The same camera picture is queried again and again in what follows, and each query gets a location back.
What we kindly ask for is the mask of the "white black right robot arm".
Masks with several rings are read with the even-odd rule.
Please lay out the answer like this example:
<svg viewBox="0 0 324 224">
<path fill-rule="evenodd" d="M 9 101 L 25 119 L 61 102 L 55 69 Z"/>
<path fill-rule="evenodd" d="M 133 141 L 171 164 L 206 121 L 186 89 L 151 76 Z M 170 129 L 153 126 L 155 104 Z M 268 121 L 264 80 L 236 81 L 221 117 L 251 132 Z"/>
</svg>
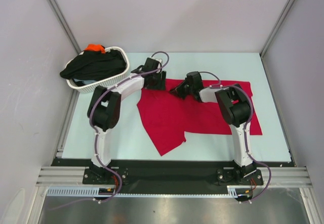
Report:
<svg viewBox="0 0 324 224">
<path fill-rule="evenodd" d="M 250 153 L 250 125 L 254 114 L 253 103 L 239 84 L 224 86 L 221 82 L 203 85 L 202 72 L 187 73 L 185 79 L 170 93 L 185 99 L 188 95 L 200 103 L 217 103 L 221 115 L 230 126 L 234 143 L 234 162 L 239 167 L 234 170 L 234 180 L 246 184 L 252 173 L 247 168 L 254 159 Z"/>
</svg>

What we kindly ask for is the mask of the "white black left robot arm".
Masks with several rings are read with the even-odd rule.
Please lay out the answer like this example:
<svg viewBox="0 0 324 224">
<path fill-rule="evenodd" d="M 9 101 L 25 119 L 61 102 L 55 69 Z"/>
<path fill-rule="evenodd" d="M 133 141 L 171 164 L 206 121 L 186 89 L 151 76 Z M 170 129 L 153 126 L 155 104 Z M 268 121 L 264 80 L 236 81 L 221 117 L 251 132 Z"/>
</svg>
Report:
<svg viewBox="0 0 324 224">
<path fill-rule="evenodd" d="M 122 101 L 141 89 L 164 91 L 166 89 L 165 64 L 161 59 L 148 57 L 121 82 L 111 86 L 97 86 L 93 92 L 87 116 L 95 131 L 94 156 L 92 163 L 97 168 L 94 177 L 100 183 L 111 180 L 112 171 L 107 168 L 111 162 L 110 135 L 120 117 Z"/>
</svg>

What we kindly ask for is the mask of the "red t shirt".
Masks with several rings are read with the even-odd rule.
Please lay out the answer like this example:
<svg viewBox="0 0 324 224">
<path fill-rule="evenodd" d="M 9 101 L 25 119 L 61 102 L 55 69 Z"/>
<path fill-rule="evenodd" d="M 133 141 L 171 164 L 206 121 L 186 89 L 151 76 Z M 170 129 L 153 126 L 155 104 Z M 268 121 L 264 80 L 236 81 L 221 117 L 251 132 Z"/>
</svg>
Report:
<svg viewBox="0 0 324 224">
<path fill-rule="evenodd" d="M 180 79 L 167 79 L 164 91 L 144 88 L 137 104 L 142 124 L 161 156 L 185 142 L 186 132 L 231 134 L 218 104 L 200 103 L 192 96 L 181 99 L 169 92 L 180 83 Z"/>
</svg>

